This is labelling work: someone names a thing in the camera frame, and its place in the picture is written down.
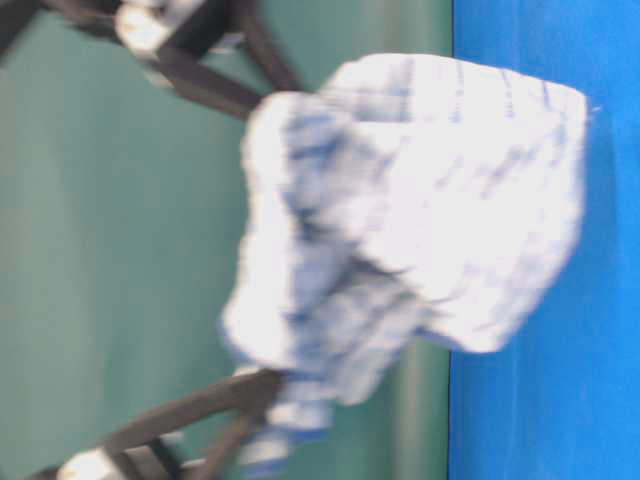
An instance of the blue surface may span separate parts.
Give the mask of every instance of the blue surface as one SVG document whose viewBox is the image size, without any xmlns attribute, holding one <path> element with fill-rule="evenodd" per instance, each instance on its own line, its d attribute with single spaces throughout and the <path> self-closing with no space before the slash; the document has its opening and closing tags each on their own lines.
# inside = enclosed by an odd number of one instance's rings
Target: blue surface
<svg viewBox="0 0 640 480">
<path fill-rule="evenodd" d="M 576 255 L 504 351 L 453 355 L 450 478 L 638 478 L 640 2 L 458 0 L 454 38 L 599 111 Z"/>
</svg>

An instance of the plaid fabric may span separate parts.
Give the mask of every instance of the plaid fabric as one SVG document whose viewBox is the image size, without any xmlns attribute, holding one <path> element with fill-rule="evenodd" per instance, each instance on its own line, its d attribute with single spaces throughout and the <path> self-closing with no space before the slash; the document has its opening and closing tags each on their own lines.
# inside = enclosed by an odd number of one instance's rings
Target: plaid fabric
<svg viewBox="0 0 640 480">
<path fill-rule="evenodd" d="M 252 115 L 250 219 L 223 315 L 243 368 L 289 372 L 256 475 L 367 398 L 415 336 L 500 349 L 566 263 L 583 95 L 450 58 L 373 55 Z"/>
</svg>

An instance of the black metal frame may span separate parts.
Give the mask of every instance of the black metal frame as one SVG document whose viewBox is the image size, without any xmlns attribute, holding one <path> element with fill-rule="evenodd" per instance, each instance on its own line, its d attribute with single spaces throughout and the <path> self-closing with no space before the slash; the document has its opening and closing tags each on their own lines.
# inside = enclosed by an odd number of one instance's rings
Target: black metal frame
<svg viewBox="0 0 640 480">
<path fill-rule="evenodd" d="M 0 60 L 41 9 L 62 14 L 84 33 L 121 43 L 115 34 L 120 0 L 12 0 L 0 7 Z M 145 63 L 181 97 L 246 119 L 261 95 L 200 63 L 230 32 L 244 34 L 247 53 L 275 90 L 302 90 L 301 82 L 263 25 L 258 0 L 205 0 Z"/>
<path fill-rule="evenodd" d="M 102 447 L 127 480 L 150 480 L 142 476 L 127 453 L 142 446 L 149 447 L 172 480 L 218 480 L 238 448 L 262 425 L 282 380 L 283 374 L 272 370 L 229 378 L 148 411 L 109 435 Z M 235 421 L 212 443 L 202 465 L 183 469 L 160 436 L 226 410 L 238 412 Z"/>
</svg>

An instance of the blue board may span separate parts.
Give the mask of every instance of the blue board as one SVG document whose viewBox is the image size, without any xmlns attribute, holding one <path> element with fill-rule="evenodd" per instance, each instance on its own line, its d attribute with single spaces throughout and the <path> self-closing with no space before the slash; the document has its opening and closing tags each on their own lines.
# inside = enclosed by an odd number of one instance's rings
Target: blue board
<svg viewBox="0 0 640 480">
<path fill-rule="evenodd" d="M 640 2 L 457 0 L 458 58 L 598 108 L 578 251 L 498 354 L 454 354 L 452 480 L 640 476 Z"/>
</svg>

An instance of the green background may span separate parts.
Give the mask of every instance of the green background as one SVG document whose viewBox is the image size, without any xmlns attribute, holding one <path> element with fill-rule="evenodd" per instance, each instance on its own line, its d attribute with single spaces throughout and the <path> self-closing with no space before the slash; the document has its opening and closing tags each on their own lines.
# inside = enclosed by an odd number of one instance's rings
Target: green background
<svg viewBox="0 0 640 480">
<path fill-rule="evenodd" d="M 309 88 L 374 52 L 451 54 L 451 2 L 272 0 Z M 213 59 L 264 85 L 239 56 Z M 44 15 L 0 70 L 0 467 L 19 478 L 232 372 L 215 324 L 246 219 L 244 125 Z M 446 478 L 448 352 L 413 345 L 287 479 Z M 219 421 L 187 430 L 197 454 Z M 231 477 L 241 478 L 237 469 Z"/>
</svg>

